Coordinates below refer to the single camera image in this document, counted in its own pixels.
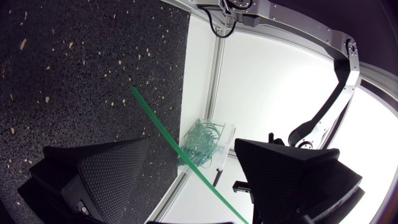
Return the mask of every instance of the green stick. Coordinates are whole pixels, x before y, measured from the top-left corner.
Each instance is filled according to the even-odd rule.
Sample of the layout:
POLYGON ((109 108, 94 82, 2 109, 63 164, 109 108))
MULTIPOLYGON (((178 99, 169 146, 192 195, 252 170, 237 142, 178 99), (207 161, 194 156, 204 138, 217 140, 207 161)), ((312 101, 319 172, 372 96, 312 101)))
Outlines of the green stick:
POLYGON ((163 137, 169 142, 169 144, 174 148, 174 150, 180 155, 180 157, 184 160, 184 162, 191 168, 194 173, 205 183, 205 185, 240 219, 243 223, 249 224, 238 211, 235 210, 234 207, 213 187, 213 185, 206 179, 205 176, 195 167, 195 165, 191 162, 191 160, 185 155, 185 153, 180 149, 178 144, 174 141, 171 135, 166 131, 163 127, 163 124, 156 118, 155 114, 149 108, 148 104, 145 102, 141 94, 135 89, 133 86, 131 87, 131 93, 134 95, 138 103, 141 105, 142 109, 144 109, 145 113, 155 124, 156 128, 162 133, 163 137))

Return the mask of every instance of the green object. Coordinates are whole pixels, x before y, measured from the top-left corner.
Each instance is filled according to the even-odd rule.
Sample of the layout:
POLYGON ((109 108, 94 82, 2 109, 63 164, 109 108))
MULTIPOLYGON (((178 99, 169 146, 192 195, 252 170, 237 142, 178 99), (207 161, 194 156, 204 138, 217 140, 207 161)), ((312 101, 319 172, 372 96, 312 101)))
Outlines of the green object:
POLYGON ((234 207, 212 186, 212 184, 203 176, 203 174, 195 167, 195 165, 189 160, 189 158, 185 155, 185 153, 180 149, 178 144, 174 141, 171 135, 166 131, 163 127, 162 123, 156 118, 155 114, 149 108, 148 104, 145 102, 141 94, 135 89, 133 86, 131 87, 131 93, 134 95, 138 103, 141 105, 142 109, 144 109, 145 113, 155 124, 156 128, 160 131, 163 137, 169 142, 169 144, 174 148, 177 154, 184 160, 184 162, 191 168, 194 173, 200 178, 200 180, 205 183, 205 185, 243 222, 249 224, 238 211, 235 210, 234 207))
MULTIPOLYGON (((213 161, 213 154, 218 150, 218 141, 223 134, 225 125, 212 123, 210 120, 197 119, 188 133, 184 136, 184 144, 181 150, 188 156, 195 167, 203 167, 208 161, 213 161)), ((178 166, 184 166, 186 163, 180 157, 178 166)))

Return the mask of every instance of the black cable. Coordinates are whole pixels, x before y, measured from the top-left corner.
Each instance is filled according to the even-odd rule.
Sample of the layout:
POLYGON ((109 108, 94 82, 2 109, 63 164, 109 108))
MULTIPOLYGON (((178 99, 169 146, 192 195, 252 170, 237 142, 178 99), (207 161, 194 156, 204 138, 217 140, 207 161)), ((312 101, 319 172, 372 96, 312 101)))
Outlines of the black cable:
POLYGON ((213 21, 211 20, 210 12, 207 9, 203 8, 203 7, 199 7, 199 9, 203 10, 207 14, 207 16, 209 17, 211 31, 213 31, 214 35, 216 35, 217 37, 219 37, 219 38, 227 38, 227 37, 229 37, 232 34, 232 32, 234 32, 236 21, 234 22, 234 25, 232 26, 231 31, 227 35, 222 36, 222 35, 217 34, 217 32, 214 30, 214 27, 213 27, 213 21))

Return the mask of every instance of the white wall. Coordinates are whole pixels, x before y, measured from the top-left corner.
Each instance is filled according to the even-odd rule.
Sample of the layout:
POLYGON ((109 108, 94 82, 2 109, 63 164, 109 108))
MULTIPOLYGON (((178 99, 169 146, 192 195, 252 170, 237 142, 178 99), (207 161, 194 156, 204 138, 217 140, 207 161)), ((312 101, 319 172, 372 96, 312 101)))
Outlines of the white wall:
POLYGON ((234 32, 225 42, 213 119, 236 126, 235 137, 287 144, 313 118, 337 84, 331 61, 296 47, 234 32))
MULTIPOLYGON (((209 176, 214 170, 202 171, 203 175, 209 176)), ((232 186, 236 180, 246 181, 239 161, 227 157, 223 174, 216 189, 223 197, 251 223, 253 215, 253 204, 250 195, 244 192, 234 193, 232 186)), ((183 189, 175 199, 172 206, 165 214, 162 222, 166 223, 221 223, 242 221, 229 210, 195 175, 191 175, 183 189)))
POLYGON ((369 223, 379 209, 398 166, 398 119, 357 88, 346 117, 331 143, 339 161, 363 177, 365 195, 341 223, 369 223))
POLYGON ((209 24, 192 15, 185 56, 180 139, 196 119, 205 117, 215 42, 209 24))

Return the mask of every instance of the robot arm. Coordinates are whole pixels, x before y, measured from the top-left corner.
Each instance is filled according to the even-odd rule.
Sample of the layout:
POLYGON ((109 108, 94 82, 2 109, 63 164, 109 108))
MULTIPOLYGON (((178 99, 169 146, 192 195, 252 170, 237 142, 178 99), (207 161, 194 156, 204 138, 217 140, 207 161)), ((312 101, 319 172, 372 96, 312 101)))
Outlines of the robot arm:
POLYGON ((268 0, 195 0, 200 9, 223 11, 226 25, 269 25, 299 35, 323 47, 333 58, 338 84, 318 113, 289 135, 289 145, 319 149, 328 131, 351 99, 359 76, 358 50, 355 40, 299 12, 268 0))

